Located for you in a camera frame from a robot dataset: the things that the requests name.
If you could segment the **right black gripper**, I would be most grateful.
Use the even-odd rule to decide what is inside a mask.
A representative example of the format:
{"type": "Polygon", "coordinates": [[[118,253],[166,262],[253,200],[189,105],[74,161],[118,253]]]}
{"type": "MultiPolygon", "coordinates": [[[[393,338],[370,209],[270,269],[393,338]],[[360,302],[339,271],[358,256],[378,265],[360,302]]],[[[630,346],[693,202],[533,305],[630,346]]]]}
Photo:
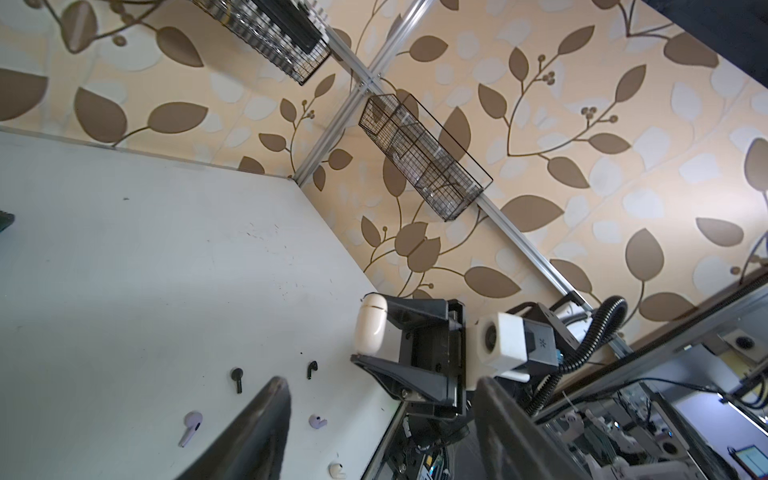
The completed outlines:
{"type": "Polygon", "coordinates": [[[401,330],[400,360],[353,354],[350,361],[394,399],[423,417],[466,414],[465,306],[456,299],[407,299],[382,294],[386,320],[401,330]]]}

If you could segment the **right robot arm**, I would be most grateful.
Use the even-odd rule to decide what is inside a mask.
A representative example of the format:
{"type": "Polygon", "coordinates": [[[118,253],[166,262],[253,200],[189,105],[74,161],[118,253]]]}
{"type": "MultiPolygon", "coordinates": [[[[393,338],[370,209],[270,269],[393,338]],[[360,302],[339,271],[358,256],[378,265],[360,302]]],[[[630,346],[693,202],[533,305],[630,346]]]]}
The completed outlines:
{"type": "Polygon", "coordinates": [[[350,360],[416,416],[465,416],[469,393],[485,377],[530,385],[524,408],[534,416],[560,379],[607,343],[626,315],[625,299],[612,296],[596,310],[577,314],[589,322],[577,339],[554,308],[537,302],[470,319],[457,299],[370,293],[358,313],[350,360]]]}

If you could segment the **cream earbud charging case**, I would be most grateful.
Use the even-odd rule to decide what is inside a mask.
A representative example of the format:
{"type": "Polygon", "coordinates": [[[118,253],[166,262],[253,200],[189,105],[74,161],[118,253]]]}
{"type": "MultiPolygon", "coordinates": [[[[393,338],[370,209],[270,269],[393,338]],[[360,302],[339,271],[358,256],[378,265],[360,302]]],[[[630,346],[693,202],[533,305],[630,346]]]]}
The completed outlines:
{"type": "Polygon", "coordinates": [[[357,354],[375,355],[382,347],[388,314],[385,297],[378,293],[366,295],[358,311],[354,348],[357,354]]]}

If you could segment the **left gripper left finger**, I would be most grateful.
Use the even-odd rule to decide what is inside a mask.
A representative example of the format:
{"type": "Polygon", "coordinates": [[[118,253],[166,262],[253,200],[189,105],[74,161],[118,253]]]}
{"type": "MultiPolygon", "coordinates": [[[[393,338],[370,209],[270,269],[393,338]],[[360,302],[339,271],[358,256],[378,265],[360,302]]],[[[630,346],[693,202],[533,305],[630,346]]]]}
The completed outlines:
{"type": "Polygon", "coordinates": [[[179,478],[278,479],[290,416],[288,382],[275,376],[179,478]]]}

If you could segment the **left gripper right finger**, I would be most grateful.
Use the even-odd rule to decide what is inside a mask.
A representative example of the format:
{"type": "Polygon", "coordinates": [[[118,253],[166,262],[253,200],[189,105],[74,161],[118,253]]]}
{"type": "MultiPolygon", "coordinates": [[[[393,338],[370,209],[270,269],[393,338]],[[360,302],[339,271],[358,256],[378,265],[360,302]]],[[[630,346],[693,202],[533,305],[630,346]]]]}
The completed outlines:
{"type": "Polygon", "coordinates": [[[472,400],[489,479],[578,480],[589,475],[531,420],[493,378],[478,380],[472,400]]]}

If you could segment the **cream earbud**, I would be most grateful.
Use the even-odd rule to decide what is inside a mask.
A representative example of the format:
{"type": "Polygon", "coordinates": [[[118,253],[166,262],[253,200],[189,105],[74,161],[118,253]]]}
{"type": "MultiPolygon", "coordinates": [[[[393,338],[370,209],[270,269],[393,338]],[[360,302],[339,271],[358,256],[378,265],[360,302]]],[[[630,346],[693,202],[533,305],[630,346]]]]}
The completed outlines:
{"type": "Polygon", "coordinates": [[[347,478],[343,465],[337,462],[328,466],[328,473],[333,480],[345,480],[347,478]]]}

